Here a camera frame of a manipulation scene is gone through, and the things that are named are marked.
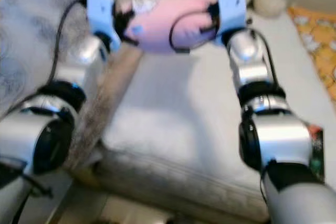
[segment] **pink object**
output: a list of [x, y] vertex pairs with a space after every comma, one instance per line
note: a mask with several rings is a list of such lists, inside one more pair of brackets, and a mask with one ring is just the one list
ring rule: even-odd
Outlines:
[[174, 47], [189, 48], [200, 42], [213, 39], [216, 30], [205, 33], [200, 28], [210, 27], [212, 19], [205, 12], [215, 0], [132, 0], [121, 4], [122, 12], [134, 10], [135, 16], [130, 20], [125, 36], [138, 41], [138, 47], [146, 52], [170, 53], [173, 48], [169, 37], [173, 30]]

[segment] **couch cushion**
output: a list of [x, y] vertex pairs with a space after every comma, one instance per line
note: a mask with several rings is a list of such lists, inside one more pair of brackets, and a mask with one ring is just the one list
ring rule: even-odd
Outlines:
[[[336, 188], [335, 115], [296, 29], [285, 13], [275, 20], [252, 15], [269, 42], [289, 104], [325, 128], [327, 181]], [[226, 50], [212, 44], [190, 56], [142, 59], [103, 138], [111, 151], [102, 162], [105, 179], [111, 172], [109, 187], [132, 187], [131, 196], [155, 189], [163, 206], [169, 195], [264, 221], [259, 174], [239, 157], [240, 107], [231, 75]]]

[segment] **black cable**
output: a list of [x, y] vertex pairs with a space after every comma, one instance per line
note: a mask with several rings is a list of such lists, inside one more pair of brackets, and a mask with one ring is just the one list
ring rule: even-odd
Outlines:
[[269, 60], [269, 65], [271, 67], [271, 71], [272, 71], [272, 75], [273, 75], [274, 84], [277, 85], [277, 86], [279, 86], [278, 78], [277, 78], [277, 75], [276, 75], [276, 72], [275, 72], [275, 67], [274, 67], [274, 63], [273, 63], [273, 59], [272, 59], [271, 50], [269, 48], [269, 45], [267, 43], [266, 38], [258, 30], [255, 30], [253, 28], [248, 28], [248, 30], [252, 31], [253, 33], [256, 33], [263, 40], [263, 42], [265, 44], [265, 47], [266, 47], [266, 51], [267, 51], [267, 55], [268, 55], [268, 60]]
[[[62, 29], [63, 29], [63, 25], [65, 23], [66, 17], [68, 16], [69, 12], [71, 11], [71, 9], [73, 8], [73, 6], [75, 6], [76, 4], [81, 4], [82, 6], [86, 7], [87, 5], [87, 0], [73, 0], [65, 9], [65, 11], [62, 14], [58, 29], [57, 29], [57, 33], [56, 33], [56, 41], [55, 41], [55, 48], [54, 48], [54, 58], [53, 58], [53, 63], [52, 63], [52, 67], [51, 67], [51, 71], [48, 77], [48, 81], [46, 82], [46, 85], [50, 84], [53, 80], [53, 78], [55, 77], [55, 73], [56, 73], [56, 68], [57, 68], [57, 62], [59, 59], [59, 43], [60, 43], [60, 38], [61, 38], [61, 33], [62, 33]], [[35, 97], [38, 94], [38, 91], [26, 96], [25, 98], [23, 98], [21, 101], [19, 101], [18, 103], [12, 105], [11, 107], [9, 107], [9, 109], [7, 110], [7, 112], [0, 118], [0, 121], [7, 115], [9, 115], [10, 113], [12, 113], [13, 111], [17, 110], [18, 108], [20, 108], [22, 106], [23, 103], [25, 103], [26, 101], [30, 100], [31, 98]]]
[[41, 196], [47, 196], [50, 199], [52, 199], [54, 197], [53, 191], [52, 191], [52, 189], [50, 187], [49, 188], [45, 188], [39, 182], [35, 181], [32, 177], [30, 177], [30, 176], [28, 176], [28, 175], [26, 175], [24, 173], [21, 173], [20, 176], [25, 181], [29, 182], [33, 186], [33, 188], [37, 188], [38, 191], [40, 192]]
[[57, 62], [59, 59], [59, 44], [60, 44], [60, 40], [61, 40], [61, 35], [62, 35], [62, 30], [63, 30], [63, 26], [65, 23], [65, 20], [69, 14], [69, 12], [71, 11], [71, 9], [76, 5], [76, 4], [81, 4], [84, 7], [86, 7], [86, 3], [87, 0], [73, 0], [64, 10], [60, 23], [58, 25], [58, 29], [57, 29], [57, 33], [56, 33], [56, 41], [55, 41], [55, 48], [54, 48], [54, 59], [53, 59], [53, 63], [52, 63], [52, 68], [51, 68], [51, 72], [48, 78], [47, 83], [51, 83], [53, 78], [55, 77], [55, 73], [56, 73], [56, 67], [57, 67]]
[[266, 196], [265, 196], [265, 193], [264, 193], [264, 190], [262, 189], [263, 187], [263, 180], [265, 178], [265, 175], [266, 175], [266, 172], [267, 172], [267, 168], [268, 166], [264, 167], [261, 171], [261, 176], [260, 176], [260, 192], [261, 192], [261, 195], [262, 195], [262, 198], [264, 199], [264, 202], [265, 204], [267, 204], [267, 200], [266, 200]]
[[[201, 43], [197, 44], [197, 45], [194, 46], [193, 48], [178, 48], [178, 47], [175, 47], [175, 46], [174, 46], [174, 42], [173, 42], [173, 34], [174, 34], [174, 29], [175, 29], [177, 23], [179, 23], [183, 18], [185, 18], [185, 17], [187, 17], [187, 16], [191, 16], [191, 15], [195, 15], [195, 14], [205, 14], [205, 13], [208, 14], [208, 10], [194, 10], [194, 11], [192, 11], [192, 12], [188, 12], [188, 13], [185, 13], [185, 14], [181, 15], [180, 17], [178, 17], [178, 18], [174, 21], [174, 23], [173, 23], [173, 25], [172, 25], [172, 27], [171, 27], [171, 29], [170, 29], [170, 32], [169, 32], [169, 44], [170, 44], [171, 48], [172, 48], [175, 52], [190, 52], [191, 49], [200, 47], [200, 46], [202, 46], [202, 45], [208, 43], [210, 40], [213, 40], [213, 39], [216, 38], [216, 36], [214, 36], [213, 38], [211, 38], [211, 39], [209, 39], [209, 40], [206, 40], [206, 41], [204, 41], [204, 42], [201, 42]], [[211, 30], [211, 29], [209, 29], [209, 28], [201, 28], [201, 29], [200, 29], [200, 32], [201, 32], [201, 33], [205, 33], [205, 32], [210, 31], [210, 30]]]
[[28, 200], [29, 196], [30, 196], [30, 192], [27, 194], [27, 196], [25, 197], [25, 199], [22, 201], [19, 209], [16, 211], [15, 216], [14, 216], [14, 218], [12, 220], [12, 224], [18, 224], [19, 223], [20, 217], [22, 215], [23, 209], [26, 206], [26, 203], [27, 203], [27, 200]]

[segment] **sticker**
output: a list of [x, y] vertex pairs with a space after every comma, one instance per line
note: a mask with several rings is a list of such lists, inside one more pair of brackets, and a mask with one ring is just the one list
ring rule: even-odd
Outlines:
[[156, 4], [156, 0], [132, 0], [132, 8], [136, 14], [148, 13]]

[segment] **fabric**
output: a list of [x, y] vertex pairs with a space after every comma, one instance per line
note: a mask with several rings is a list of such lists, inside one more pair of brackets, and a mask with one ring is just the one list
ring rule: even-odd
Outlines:
[[336, 14], [300, 7], [289, 8], [288, 13], [336, 109]]
[[[296, 28], [286, 13], [252, 18], [289, 105], [324, 129], [326, 182], [336, 189], [336, 117]], [[239, 123], [225, 49], [208, 44], [191, 55], [146, 55], [103, 136], [98, 177], [111, 191], [161, 207], [193, 216], [211, 211], [211, 223], [228, 215], [263, 222], [259, 174], [239, 157]]]

